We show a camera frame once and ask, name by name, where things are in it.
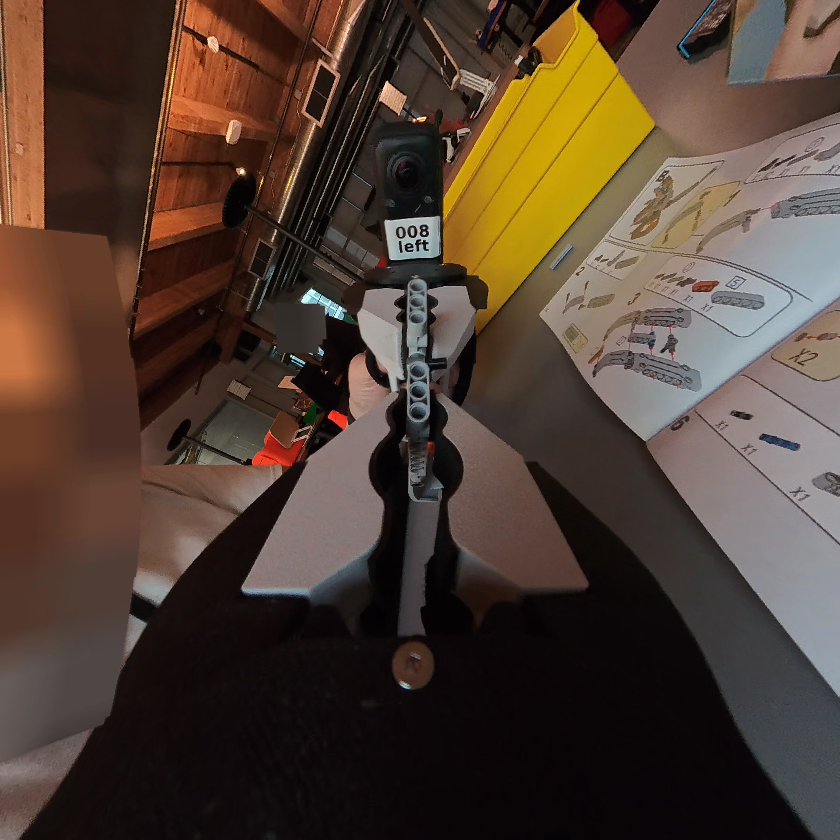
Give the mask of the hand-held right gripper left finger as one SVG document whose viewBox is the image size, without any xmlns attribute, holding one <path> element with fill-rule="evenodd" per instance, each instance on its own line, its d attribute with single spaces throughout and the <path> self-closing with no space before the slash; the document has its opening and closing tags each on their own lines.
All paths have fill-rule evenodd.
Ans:
<svg viewBox="0 0 840 840">
<path fill-rule="evenodd" d="M 392 431 L 398 394 L 311 455 L 248 573 L 247 596 L 302 596 L 334 606 L 351 632 L 363 632 L 373 589 L 369 558 L 381 539 L 403 552 L 403 505 L 392 510 L 371 479 L 371 459 Z"/>
</svg>

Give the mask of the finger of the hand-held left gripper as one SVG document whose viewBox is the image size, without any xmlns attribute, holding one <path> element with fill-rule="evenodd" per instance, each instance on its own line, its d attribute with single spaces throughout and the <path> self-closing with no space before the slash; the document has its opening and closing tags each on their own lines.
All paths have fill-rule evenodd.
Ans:
<svg viewBox="0 0 840 840">
<path fill-rule="evenodd" d="M 446 367 L 430 372 L 431 387 L 454 387 L 462 363 L 459 357 L 475 332 L 476 309 L 465 287 L 438 287 L 429 291 L 434 321 L 429 323 L 431 360 L 445 359 Z"/>
<path fill-rule="evenodd" d="M 387 373 L 392 391 L 405 390 L 405 289 L 367 290 L 358 322 L 362 339 Z"/>
</svg>

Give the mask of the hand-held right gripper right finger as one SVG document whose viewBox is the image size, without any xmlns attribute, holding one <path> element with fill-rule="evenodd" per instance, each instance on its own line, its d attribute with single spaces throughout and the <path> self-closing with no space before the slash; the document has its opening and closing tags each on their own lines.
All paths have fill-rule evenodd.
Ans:
<svg viewBox="0 0 840 840">
<path fill-rule="evenodd" d="M 525 595 L 583 592 L 585 574 L 520 454 L 447 397 L 435 408 L 444 490 L 433 609 L 484 615 Z"/>
</svg>

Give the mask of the grey toy frame assembly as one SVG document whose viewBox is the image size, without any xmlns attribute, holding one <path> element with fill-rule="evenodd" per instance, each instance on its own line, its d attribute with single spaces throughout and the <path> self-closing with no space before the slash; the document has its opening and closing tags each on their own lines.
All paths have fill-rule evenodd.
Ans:
<svg viewBox="0 0 840 840">
<path fill-rule="evenodd" d="M 402 303 L 402 357 L 404 361 L 428 361 L 431 351 L 431 308 L 427 282 L 413 276 L 406 284 Z"/>
</svg>

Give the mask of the grey toy beam arm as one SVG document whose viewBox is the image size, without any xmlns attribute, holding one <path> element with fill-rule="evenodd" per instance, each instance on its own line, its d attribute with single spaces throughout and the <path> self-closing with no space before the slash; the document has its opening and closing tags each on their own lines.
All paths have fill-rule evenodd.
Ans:
<svg viewBox="0 0 840 840">
<path fill-rule="evenodd" d="M 429 367 L 421 353 L 406 363 L 406 452 L 408 496 L 416 502 L 440 502 L 443 484 L 433 472 L 431 438 L 432 402 Z"/>
</svg>

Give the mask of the grey desk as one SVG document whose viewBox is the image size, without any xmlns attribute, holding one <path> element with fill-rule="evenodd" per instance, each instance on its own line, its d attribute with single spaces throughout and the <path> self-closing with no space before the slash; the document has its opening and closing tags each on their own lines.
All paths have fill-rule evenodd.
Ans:
<svg viewBox="0 0 840 840">
<path fill-rule="evenodd" d="M 655 129 L 483 329 L 465 408 L 646 564 L 764 770 L 816 838 L 838 838 L 837 696 L 540 318 L 665 158 L 734 150 L 838 111 L 836 78 L 729 87 L 726 48 L 680 58 L 676 46 L 706 5 L 659 2 L 621 54 Z"/>
</svg>

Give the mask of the person's left hand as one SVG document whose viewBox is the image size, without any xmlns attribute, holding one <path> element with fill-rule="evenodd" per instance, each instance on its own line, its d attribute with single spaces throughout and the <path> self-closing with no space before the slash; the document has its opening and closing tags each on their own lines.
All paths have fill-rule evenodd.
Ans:
<svg viewBox="0 0 840 840">
<path fill-rule="evenodd" d="M 370 350 L 356 354 L 348 369 L 349 420 L 354 422 L 392 393 L 389 374 Z"/>
</svg>

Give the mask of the yellow plastic bin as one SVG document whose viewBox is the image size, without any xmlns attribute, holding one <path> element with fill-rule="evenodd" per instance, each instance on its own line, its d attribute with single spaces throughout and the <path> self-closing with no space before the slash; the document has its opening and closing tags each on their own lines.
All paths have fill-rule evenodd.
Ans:
<svg viewBox="0 0 840 840">
<path fill-rule="evenodd" d="M 568 8 L 537 40 L 444 199 L 444 260 L 488 286 L 488 324 L 655 126 L 594 29 Z"/>
</svg>

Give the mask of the white instruction booklet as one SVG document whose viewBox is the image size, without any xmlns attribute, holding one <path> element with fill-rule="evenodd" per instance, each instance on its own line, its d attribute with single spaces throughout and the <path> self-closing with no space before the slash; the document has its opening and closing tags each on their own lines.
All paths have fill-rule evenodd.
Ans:
<svg viewBox="0 0 840 840">
<path fill-rule="evenodd" d="M 542 311 L 838 693 L 839 117 L 670 157 Z"/>
</svg>

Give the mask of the small flat blue box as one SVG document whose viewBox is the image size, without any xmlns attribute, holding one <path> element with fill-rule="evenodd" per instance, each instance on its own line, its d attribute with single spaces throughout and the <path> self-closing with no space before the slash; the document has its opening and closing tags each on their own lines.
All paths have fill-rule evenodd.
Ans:
<svg viewBox="0 0 840 840">
<path fill-rule="evenodd" d="M 736 1 L 710 2 L 678 43 L 680 57 L 693 60 L 723 44 L 730 34 L 735 6 Z"/>
</svg>

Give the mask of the large blue toy box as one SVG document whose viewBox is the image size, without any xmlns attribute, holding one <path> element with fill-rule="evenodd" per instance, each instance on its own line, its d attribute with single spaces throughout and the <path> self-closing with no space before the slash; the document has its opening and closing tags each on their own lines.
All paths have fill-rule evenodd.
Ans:
<svg viewBox="0 0 840 840">
<path fill-rule="evenodd" d="M 736 2 L 729 85 L 833 77 L 838 73 L 838 1 Z"/>
</svg>

